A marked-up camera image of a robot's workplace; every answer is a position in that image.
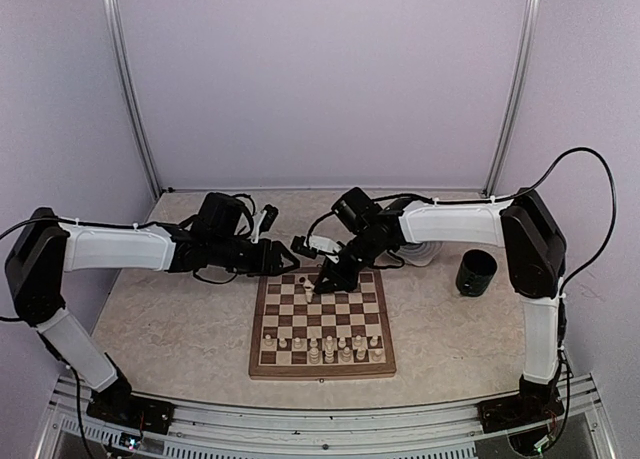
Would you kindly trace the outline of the white king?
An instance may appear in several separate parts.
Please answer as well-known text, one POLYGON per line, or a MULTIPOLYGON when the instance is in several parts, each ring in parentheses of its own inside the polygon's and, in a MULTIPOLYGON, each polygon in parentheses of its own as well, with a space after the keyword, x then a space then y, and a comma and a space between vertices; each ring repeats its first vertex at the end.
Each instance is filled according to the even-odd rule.
POLYGON ((335 339, 332 336, 327 336, 323 342, 323 361, 327 364, 331 364, 335 359, 335 339))

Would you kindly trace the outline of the white bishop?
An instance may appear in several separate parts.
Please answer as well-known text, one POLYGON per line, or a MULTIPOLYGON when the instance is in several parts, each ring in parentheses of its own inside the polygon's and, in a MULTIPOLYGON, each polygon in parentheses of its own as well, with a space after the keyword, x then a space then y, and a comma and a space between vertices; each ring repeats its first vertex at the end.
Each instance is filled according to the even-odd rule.
POLYGON ((344 347, 339 350, 339 361, 341 364, 352 362, 352 351, 349 347, 344 347))

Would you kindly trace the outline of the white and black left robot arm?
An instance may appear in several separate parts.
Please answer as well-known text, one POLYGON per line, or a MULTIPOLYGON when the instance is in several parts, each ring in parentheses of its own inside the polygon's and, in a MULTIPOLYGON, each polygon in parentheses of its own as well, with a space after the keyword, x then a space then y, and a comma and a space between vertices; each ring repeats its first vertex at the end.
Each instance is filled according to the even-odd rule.
POLYGON ((278 210, 251 212, 247 194, 208 193, 200 209, 178 224, 102 224, 63 218, 41 207, 15 225, 20 235, 5 261, 14 321, 35 329, 52 353, 81 377, 93 400, 121 424, 140 403, 116 364, 67 308, 64 274, 88 269, 145 269, 189 273, 209 266, 233 276, 274 277, 299 259, 280 241, 264 238, 278 210))

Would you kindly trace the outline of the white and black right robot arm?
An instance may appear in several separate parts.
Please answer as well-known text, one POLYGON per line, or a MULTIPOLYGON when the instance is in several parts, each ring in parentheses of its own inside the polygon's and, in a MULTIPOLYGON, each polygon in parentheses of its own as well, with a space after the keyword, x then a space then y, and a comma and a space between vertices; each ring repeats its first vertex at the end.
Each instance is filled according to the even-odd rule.
POLYGON ((382 253, 408 245, 460 242, 504 249, 525 321, 524 369, 511 412, 520 422, 535 421, 556 392, 566 331, 566 239, 539 194, 521 189, 512 197, 439 201, 399 193, 386 200, 382 207, 354 187, 331 207, 351 240, 340 245, 306 235, 304 245, 325 257, 316 292, 353 290, 358 274, 382 253))

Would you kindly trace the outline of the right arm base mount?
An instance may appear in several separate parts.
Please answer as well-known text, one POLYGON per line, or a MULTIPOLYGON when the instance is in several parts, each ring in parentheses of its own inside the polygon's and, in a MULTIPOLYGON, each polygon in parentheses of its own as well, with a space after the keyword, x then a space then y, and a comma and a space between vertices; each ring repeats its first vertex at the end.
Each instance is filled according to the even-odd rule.
POLYGON ((548 420, 553 415, 564 413, 564 405, 559 397, 544 399, 521 394, 481 401, 477 408, 485 434, 548 420))

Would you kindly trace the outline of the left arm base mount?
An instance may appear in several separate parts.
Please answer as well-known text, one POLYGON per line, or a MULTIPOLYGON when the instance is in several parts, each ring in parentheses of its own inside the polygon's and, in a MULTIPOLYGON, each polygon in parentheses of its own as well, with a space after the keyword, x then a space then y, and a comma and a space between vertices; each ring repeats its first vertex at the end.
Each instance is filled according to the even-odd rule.
POLYGON ((87 415, 107 423, 167 435, 175 405, 162 400, 129 395, 124 399, 107 399, 93 395, 87 406, 87 415))

